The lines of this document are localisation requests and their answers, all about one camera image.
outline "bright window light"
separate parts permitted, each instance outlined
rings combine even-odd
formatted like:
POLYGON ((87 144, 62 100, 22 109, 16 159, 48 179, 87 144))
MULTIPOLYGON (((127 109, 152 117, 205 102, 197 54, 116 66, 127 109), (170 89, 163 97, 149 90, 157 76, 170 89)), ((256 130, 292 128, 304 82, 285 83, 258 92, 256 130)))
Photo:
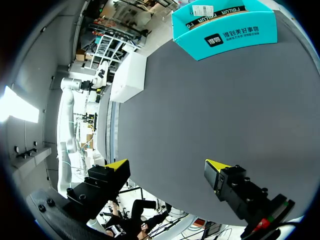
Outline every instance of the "bright window light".
POLYGON ((0 99, 0 122, 9 116, 38 123, 39 110, 19 97, 10 87, 5 86, 4 96, 0 99))

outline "white robotic arm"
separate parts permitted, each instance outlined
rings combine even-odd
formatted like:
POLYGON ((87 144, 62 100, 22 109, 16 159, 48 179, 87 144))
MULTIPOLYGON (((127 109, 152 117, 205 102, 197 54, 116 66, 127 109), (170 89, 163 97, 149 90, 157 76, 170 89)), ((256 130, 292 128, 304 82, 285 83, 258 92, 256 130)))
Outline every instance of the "white robotic arm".
MULTIPOLYGON (((73 91, 97 89, 107 85, 108 62, 104 61, 97 69, 91 81, 82 82, 80 79, 65 77, 62 79, 60 88, 62 96, 57 120, 57 152, 58 152, 58 192, 67 197, 67 188, 72 187, 72 171, 69 154, 80 151, 76 140, 74 123, 74 94, 73 91)), ((80 167, 87 171, 85 159, 80 160, 80 167)))

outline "person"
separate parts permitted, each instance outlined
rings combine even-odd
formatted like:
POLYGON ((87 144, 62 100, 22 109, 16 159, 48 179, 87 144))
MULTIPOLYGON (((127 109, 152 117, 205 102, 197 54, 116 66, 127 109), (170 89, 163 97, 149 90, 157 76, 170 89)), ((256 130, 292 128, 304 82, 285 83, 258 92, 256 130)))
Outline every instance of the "person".
POLYGON ((114 238, 119 235, 126 235, 128 239, 132 240, 147 239, 151 230, 169 216, 172 207, 166 203, 166 211, 155 215, 146 221, 142 221, 141 215, 144 209, 156 209, 157 204, 155 201, 135 200, 132 206, 130 219, 120 218, 117 204, 113 202, 112 205, 112 217, 106 224, 103 224, 103 227, 106 229, 106 234, 114 238))

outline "teal cardboard box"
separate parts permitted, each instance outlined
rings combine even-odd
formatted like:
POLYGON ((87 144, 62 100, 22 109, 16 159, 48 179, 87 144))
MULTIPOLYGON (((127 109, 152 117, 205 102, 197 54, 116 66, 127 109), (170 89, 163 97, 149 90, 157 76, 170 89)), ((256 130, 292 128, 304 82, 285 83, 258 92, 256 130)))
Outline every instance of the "teal cardboard box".
POLYGON ((196 0, 172 14, 172 27, 173 41, 195 60, 278 40, 275 14, 258 0, 196 0), (198 6, 213 12, 194 12, 198 6))

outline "black clothing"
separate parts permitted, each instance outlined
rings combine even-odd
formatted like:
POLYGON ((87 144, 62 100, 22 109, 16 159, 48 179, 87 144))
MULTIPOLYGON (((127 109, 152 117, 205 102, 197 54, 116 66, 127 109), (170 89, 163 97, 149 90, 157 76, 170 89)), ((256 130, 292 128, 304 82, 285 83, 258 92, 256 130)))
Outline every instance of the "black clothing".
POLYGON ((138 239, 137 235, 141 232, 141 225, 143 223, 148 225, 148 229, 145 231, 148 234, 157 224, 162 223, 169 215, 165 211, 164 213, 155 215, 146 221, 142 221, 141 214, 143 213, 144 209, 156 209, 156 202, 148 200, 135 200, 132 206, 130 219, 121 219, 119 216, 112 215, 111 219, 104 225, 104 228, 113 225, 120 225, 128 237, 136 240, 138 239))

